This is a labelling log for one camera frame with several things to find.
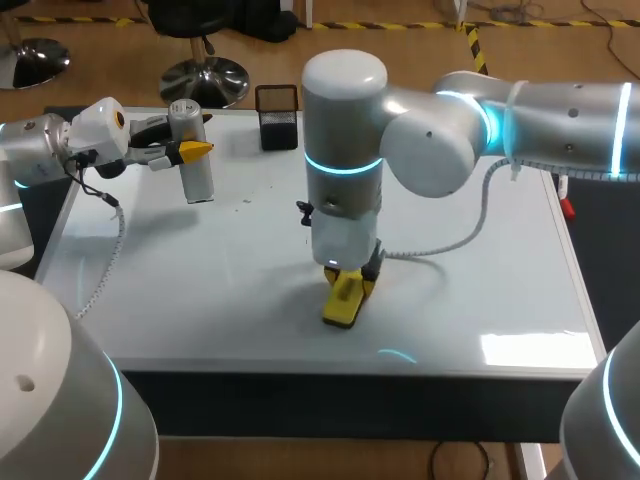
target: white tabletop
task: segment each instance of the white tabletop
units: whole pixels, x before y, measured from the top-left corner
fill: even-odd
[[[142,119],[158,110],[131,110]],[[84,319],[123,369],[582,378],[605,355],[546,173],[494,176],[483,232],[429,259],[387,259],[355,327],[321,320],[329,294],[311,257],[300,148],[265,154],[255,112],[206,124],[215,201],[187,205],[176,169],[132,167],[87,182],[118,198],[128,228],[103,297]],[[467,235],[484,158],[456,194],[427,200],[385,166],[378,236],[387,250]],[[71,311],[91,294],[117,233],[113,210],[70,194],[37,279]]]

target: wooden floor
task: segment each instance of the wooden floor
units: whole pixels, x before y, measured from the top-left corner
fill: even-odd
[[[637,0],[588,0],[607,8],[608,18],[640,19]],[[448,19],[450,0],[316,0],[315,21],[417,22]],[[578,0],[537,0],[544,16],[595,19],[581,13]],[[34,16],[139,16],[129,0],[80,3],[35,0],[15,11]],[[487,19],[472,10],[470,20]],[[158,79],[171,65],[190,57],[184,40],[160,37],[146,25],[39,25],[21,28],[24,37],[55,38],[72,55],[69,70],[47,85],[0,92],[0,122],[39,115],[47,105],[87,105],[113,96],[128,106],[159,106]],[[606,51],[603,28],[484,28],[479,34],[489,73],[508,80],[622,81],[633,77]],[[472,70],[464,34],[451,30],[299,31],[272,45],[236,32],[210,37],[218,55],[242,64],[253,86],[299,83],[305,62],[334,48],[357,48],[380,57],[396,85],[428,90],[452,70]],[[640,73],[640,28],[616,29],[614,48]],[[253,108],[253,95],[239,107]],[[349,440],[165,440],[159,478],[168,479],[427,479],[428,442]],[[508,448],[487,445],[492,480],[516,478],[510,473]],[[557,446],[545,447],[554,465]],[[472,445],[447,445],[438,455],[438,480],[480,479],[482,465]]]

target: red object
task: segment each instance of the red object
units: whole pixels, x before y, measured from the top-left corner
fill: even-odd
[[[573,209],[573,205],[571,205],[568,198],[560,200],[560,208],[562,208],[565,220],[571,221],[576,218],[576,211]]]

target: chrome chair base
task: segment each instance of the chrome chair base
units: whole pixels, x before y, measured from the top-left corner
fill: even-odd
[[[64,72],[69,50],[56,40],[28,38],[20,45],[0,46],[0,89],[35,87]]]
[[[249,74],[233,60],[207,57],[204,63],[187,60],[174,65],[160,79],[160,95],[170,104],[181,98],[203,108],[227,108],[249,93]]]

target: black wire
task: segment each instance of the black wire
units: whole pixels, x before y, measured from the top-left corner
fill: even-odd
[[[489,12],[489,18],[494,22],[502,22],[509,24],[518,24],[529,21],[529,19],[541,20],[541,21],[556,21],[556,20],[564,20],[575,17],[579,15],[579,13],[572,15],[565,15],[562,17],[548,18],[543,17],[544,15],[544,7],[538,3],[533,3],[533,0],[520,0],[517,4],[504,4],[498,5],[497,7],[490,7],[488,5],[484,5],[475,1],[471,1],[467,4],[470,8],[481,10],[483,12]],[[617,10],[612,9],[595,9],[591,8],[586,4],[586,0],[580,0],[580,5],[583,10],[586,12],[595,15],[601,21],[603,21],[608,29],[609,29],[609,40],[607,41],[607,50],[611,54],[611,56],[618,62],[618,64],[624,68],[630,75],[632,75],[636,80],[640,80],[640,75],[636,73],[631,67],[629,67],[624,60],[620,58],[620,56],[613,49],[613,36],[614,30],[609,21],[600,13],[600,12],[611,12],[616,15],[618,18],[622,17],[622,13]],[[433,0],[434,9],[443,16],[447,16],[447,14],[443,11],[441,4],[438,0]],[[534,15],[529,11],[529,8],[534,7],[540,10],[540,15]]]
[[[428,480],[436,480],[435,473],[435,459],[436,453],[440,450],[445,442],[438,442],[433,450],[431,451],[431,455],[429,455],[429,464],[427,474],[429,476]],[[491,460],[489,459],[489,453],[487,450],[480,444],[480,442],[473,442],[473,444],[478,448],[480,455],[482,455],[482,460],[484,461],[484,474],[482,475],[482,480],[487,480],[489,478],[489,470],[491,470]]]
[[[76,162],[76,171],[78,172],[78,177],[76,177],[75,175],[73,175],[68,168],[68,164],[69,162]],[[101,192],[100,190],[98,190],[97,188],[93,188],[91,185],[87,185],[84,181],[84,169],[86,167],[86,164],[82,163],[78,158],[75,157],[71,157],[68,158],[63,164],[62,164],[62,169],[64,170],[64,173],[67,177],[69,177],[72,181],[74,181],[75,183],[77,183],[78,185],[80,185],[82,187],[82,191],[91,196],[91,197],[98,197],[100,198],[103,202],[105,202],[107,205],[110,205],[114,208],[118,207],[120,205],[120,202],[118,201],[117,198],[115,198],[112,195],[109,195],[108,193],[105,192]]]
[[[631,69],[631,67],[629,67],[626,63],[624,63],[624,61],[618,56],[618,54],[613,49],[613,27],[611,26],[609,21],[606,18],[604,18],[602,15],[600,15],[596,10],[594,10],[589,5],[587,5],[585,3],[585,0],[580,0],[580,5],[582,5],[582,8],[584,8],[587,12],[592,13],[593,15],[595,15],[596,17],[598,17],[600,20],[602,20],[607,24],[607,27],[609,27],[609,41],[607,42],[607,50],[609,50],[609,53],[613,56],[613,58],[615,58],[615,60],[620,64],[622,68],[624,68],[627,72],[633,75],[633,77],[636,80],[640,80],[640,76],[636,72],[634,72]]]
[[[142,7],[140,6],[140,2],[138,0],[133,0],[133,3],[136,4],[136,7],[138,8],[138,13],[142,17],[142,19],[145,21],[145,23],[149,23],[147,16],[142,12]]]

